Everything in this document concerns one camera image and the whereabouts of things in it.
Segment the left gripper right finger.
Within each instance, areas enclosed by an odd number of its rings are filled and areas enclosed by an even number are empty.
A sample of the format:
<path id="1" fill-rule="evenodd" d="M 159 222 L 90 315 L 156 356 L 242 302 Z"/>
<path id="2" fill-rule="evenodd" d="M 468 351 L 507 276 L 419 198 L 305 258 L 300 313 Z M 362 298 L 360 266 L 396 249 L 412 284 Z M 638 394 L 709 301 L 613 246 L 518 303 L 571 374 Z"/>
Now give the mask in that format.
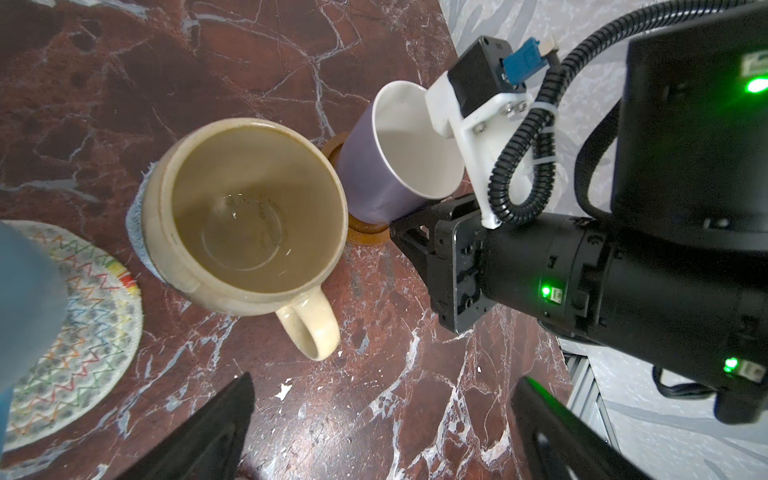
<path id="1" fill-rule="evenodd" d="M 515 387 L 512 409 L 534 479 L 646 479 L 534 379 Z"/>

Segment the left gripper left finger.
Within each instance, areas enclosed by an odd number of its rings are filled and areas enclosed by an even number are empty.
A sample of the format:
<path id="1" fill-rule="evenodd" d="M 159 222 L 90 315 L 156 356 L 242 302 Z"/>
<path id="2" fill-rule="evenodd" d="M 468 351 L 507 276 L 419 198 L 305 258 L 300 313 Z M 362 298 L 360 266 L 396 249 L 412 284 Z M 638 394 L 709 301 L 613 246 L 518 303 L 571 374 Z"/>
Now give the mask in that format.
<path id="1" fill-rule="evenodd" d="M 231 381 L 122 479 L 234 479 L 254 411 L 248 373 Z"/>

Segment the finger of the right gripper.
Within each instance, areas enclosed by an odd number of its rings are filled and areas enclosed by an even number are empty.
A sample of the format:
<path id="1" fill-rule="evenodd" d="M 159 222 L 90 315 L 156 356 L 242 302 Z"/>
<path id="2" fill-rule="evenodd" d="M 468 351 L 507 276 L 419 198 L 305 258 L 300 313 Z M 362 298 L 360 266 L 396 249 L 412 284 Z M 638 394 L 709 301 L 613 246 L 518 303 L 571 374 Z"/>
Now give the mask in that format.
<path id="1" fill-rule="evenodd" d="M 436 223 L 435 203 L 411 212 L 389 225 L 390 239 L 415 268 L 423 282 L 428 277 L 428 260 L 434 252 L 431 233 Z"/>

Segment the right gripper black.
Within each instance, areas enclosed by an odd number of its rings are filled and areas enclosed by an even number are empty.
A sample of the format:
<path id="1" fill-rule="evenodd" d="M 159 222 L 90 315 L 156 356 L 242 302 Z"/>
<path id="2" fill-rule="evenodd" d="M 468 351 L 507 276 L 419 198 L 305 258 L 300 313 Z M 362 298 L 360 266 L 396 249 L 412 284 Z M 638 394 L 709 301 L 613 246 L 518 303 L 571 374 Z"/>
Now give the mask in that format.
<path id="1" fill-rule="evenodd" d="M 766 410 L 765 256 L 558 214 L 489 230 L 471 197 L 435 211 L 431 299 L 444 327 L 462 333 L 492 306 L 507 306 L 687 378 L 714 396 L 723 423 L 753 423 Z"/>

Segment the brown wooden round coaster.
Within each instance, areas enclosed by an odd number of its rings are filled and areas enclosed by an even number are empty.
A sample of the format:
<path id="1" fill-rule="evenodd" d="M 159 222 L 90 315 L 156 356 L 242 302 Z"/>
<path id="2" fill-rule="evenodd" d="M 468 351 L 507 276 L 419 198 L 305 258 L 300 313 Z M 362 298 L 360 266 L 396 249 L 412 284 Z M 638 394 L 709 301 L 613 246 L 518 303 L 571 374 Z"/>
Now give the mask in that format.
<path id="1" fill-rule="evenodd" d="M 333 168 L 337 167 L 342 147 L 349 137 L 349 132 L 342 132 L 329 139 L 321 148 Z M 385 244 L 390 240 L 390 230 L 387 224 L 374 225 L 360 221 L 349 215 L 347 240 L 362 246 Z"/>

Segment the white mug lavender handle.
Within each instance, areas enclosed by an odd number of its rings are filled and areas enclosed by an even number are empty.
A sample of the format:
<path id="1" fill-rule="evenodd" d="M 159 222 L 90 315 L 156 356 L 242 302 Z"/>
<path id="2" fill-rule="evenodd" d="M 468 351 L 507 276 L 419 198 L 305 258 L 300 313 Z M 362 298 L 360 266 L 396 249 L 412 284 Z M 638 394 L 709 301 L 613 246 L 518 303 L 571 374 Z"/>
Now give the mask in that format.
<path id="1" fill-rule="evenodd" d="M 349 213 L 389 224 L 461 185 L 464 162 L 456 141 L 432 128 L 426 90 L 409 81 L 383 86 L 342 145 L 336 171 Z"/>

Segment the multicolour woven round coaster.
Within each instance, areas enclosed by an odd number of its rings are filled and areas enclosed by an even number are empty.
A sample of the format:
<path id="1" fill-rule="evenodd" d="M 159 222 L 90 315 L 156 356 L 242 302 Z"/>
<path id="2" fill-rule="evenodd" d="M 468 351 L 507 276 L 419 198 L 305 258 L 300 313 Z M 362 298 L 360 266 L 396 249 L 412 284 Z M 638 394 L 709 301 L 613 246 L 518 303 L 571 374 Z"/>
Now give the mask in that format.
<path id="1" fill-rule="evenodd" d="M 11 220 L 57 264 L 68 288 L 67 318 L 55 341 L 15 386 L 5 448 L 45 438 L 79 419 L 115 387 L 140 343 L 140 289 L 104 250 L 59 226 Z"/>

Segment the beige ceramic mug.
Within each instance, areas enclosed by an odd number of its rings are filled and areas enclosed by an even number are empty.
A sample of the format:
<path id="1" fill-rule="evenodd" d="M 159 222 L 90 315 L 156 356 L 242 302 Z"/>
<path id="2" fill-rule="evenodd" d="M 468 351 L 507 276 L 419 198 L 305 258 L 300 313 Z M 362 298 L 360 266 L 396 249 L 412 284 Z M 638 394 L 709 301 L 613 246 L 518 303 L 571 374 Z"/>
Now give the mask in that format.
<path id="1" fill-rule="evenodd" d="M 336 350 L 321 286 L 343 253 L 348 208 L 308 139 L 262 119 L 210 123 L 163 155 L 141 200 L 143 244 L 166 284 L 214 312 L 275 314 L 311 360 Z"/>

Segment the white mug blue handle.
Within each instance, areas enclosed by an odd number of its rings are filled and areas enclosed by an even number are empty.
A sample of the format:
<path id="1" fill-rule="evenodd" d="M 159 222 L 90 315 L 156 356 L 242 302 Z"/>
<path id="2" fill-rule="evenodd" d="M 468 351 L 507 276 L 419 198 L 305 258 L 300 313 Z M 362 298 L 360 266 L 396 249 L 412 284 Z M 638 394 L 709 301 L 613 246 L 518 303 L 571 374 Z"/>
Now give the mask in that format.
<path id="1" fill-rule="evenodd" d="M 14 387 L 53 343 L 66 319 L 68 290 L 36 242 L 1 225 L 1 438 Z"/>

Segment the grey blue round coaster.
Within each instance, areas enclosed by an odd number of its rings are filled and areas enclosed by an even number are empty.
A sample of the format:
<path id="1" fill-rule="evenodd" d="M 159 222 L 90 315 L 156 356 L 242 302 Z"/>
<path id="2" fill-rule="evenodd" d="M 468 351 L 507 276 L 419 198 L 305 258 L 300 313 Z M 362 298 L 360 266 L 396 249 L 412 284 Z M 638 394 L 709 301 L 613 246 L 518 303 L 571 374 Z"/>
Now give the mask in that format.
<path id="1" fill-rule="evenodd" d="M 139 186 L 139 190 L 129 207 L 127 211 L 127 215 L 125 218 L 125 228 L 128 234 L 129 242 L 141 261 L 141 263 L 144 265 L 144 267 L 159 281 L 162 283 L 165 282 L 165 280 L 162 278 L 158 270 L 156 269 L 153 261 L 150 258 L 150 255 L 148 253 L 146 242 L 144 240 L 144 234 L 142 229 L 142 206 L 143 206 L 143 199 L 144 199 L 144 193 L 147 188 L 147 184 L 149 182 L 149 177 L 153 173 L 157 163 L 151 162 L 148 171 L 143 174 L 142 182 Z"/>

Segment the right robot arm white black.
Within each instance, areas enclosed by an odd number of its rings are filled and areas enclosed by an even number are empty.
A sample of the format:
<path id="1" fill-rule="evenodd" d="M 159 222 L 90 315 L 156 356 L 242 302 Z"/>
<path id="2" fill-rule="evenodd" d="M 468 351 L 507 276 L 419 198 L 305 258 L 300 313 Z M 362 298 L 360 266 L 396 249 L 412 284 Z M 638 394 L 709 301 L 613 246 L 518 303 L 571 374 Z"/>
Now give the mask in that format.
<path id="1" fill-rule="evenodd" d="M 546 211 L 559 104 L 626 41 L 623 94 L 581 147 L 582 215 Z M 675 399 L 717 420 L 767 408 L 767 5 L 666 1 L 598 29 L 567 56 L 482 36 L 427 91 L 472 192 L 392 224 L 440 324 L 493 306 L 551 333 L 671 371 Z"/>

